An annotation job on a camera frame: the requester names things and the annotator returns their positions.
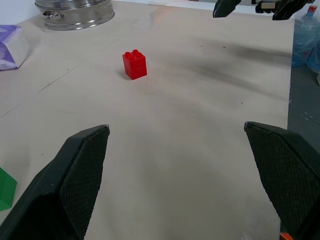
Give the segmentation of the purple white tissue pack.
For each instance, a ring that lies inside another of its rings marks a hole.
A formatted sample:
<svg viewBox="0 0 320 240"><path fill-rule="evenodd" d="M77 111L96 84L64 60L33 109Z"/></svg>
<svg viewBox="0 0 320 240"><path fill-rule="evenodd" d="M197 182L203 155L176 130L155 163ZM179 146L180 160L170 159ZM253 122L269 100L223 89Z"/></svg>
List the purple white tissue pack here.
<svg viewBox="0 0 320 240"><path fill-rule="evenodd" d="M30 54L30 46L17 25L0 25L0 71L18 69Z"/></svg>

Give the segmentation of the green toy brick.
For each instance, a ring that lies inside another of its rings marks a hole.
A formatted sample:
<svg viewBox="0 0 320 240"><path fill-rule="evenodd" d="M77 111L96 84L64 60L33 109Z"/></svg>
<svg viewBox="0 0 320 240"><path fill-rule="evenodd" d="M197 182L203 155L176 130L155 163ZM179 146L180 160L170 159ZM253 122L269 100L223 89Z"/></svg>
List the green toy brick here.
<svg viewBox="0 0 320 240"><path fill-rule="evenodd" d="M17 181L0 167L0 212L12 207Z"/></svg>

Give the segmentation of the blue water jug red cap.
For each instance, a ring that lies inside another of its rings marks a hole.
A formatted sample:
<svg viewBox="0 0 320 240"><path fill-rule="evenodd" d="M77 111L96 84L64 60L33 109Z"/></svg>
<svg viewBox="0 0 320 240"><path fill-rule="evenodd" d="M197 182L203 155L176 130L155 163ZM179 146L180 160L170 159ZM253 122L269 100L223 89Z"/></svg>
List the blue water jug red cap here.
<svg viewBox="0 0 320 240"><path fill-rule="evenodd" d="M291 59L291 66L294 68L307 62L318 41L320 19L316 14L317 8L317 5L310 5L307 12L295 20Z"/></svg>

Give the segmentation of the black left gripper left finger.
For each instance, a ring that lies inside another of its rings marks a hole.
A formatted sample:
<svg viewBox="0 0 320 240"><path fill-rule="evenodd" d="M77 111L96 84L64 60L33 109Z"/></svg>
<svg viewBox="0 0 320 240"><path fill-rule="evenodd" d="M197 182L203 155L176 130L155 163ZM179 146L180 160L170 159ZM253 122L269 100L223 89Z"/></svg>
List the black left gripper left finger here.
<svg viewBox="0 0 320 240"><path fill-rule="evenodd" d="M0 240L84 240L100 190L110 129L70 136L0 225Z"/></svg>

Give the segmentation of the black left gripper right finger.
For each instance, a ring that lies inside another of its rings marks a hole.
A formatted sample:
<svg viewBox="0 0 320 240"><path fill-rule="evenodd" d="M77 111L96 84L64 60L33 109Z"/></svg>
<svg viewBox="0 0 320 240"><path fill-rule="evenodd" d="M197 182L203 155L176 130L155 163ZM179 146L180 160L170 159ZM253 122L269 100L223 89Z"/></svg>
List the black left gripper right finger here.
<svg viewBox="0 0 320 240"><path fill-rule="evenodd" d="M244 124L262 186L294 240L320 240L320 154L299 134Z"/></svg>

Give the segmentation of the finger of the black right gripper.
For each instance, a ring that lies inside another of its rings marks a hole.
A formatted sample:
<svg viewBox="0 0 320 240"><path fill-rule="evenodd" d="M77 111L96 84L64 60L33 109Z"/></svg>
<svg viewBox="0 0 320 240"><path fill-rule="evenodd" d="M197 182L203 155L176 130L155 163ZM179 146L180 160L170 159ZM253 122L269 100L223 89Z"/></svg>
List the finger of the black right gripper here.
<svg viewBox="0 0 320 240"><path fill-rule="evenodd" d="M312 4L315 0L278 0L272 16L273 21L288 20L294 13L301 10L306 4Z"/></svg>
<svg viewBox="0 0 320 240"><path fill-rule="evenodd" d="M225 18L232 13L241 0L217 0L212 16L213 18Z"/></svg>

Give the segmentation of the red toy brick stack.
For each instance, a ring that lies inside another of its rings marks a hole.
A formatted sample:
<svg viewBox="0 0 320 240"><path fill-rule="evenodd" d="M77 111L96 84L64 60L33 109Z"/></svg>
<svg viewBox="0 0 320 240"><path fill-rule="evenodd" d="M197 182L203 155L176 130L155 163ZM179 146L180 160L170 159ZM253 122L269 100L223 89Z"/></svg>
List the red toy brick stack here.
<svg viewBox="0 0 320 240"><path fill-rule="evenodd" d="M137 49L122 55L124 71L131 80L147 75L146 57Z"/></svg>

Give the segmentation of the stainless steel steamer pot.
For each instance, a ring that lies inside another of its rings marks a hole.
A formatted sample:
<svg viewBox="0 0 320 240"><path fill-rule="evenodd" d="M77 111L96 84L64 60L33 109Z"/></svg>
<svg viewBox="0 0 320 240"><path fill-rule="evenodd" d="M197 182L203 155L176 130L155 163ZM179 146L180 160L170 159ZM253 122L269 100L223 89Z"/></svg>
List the stainless steel steamer pot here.
<svg viewBox="0 0 320 240"><path fill-rule="evenodd" d="M56 31L92 28L115 16L112 0L35 0L45 27Z"/></svg>

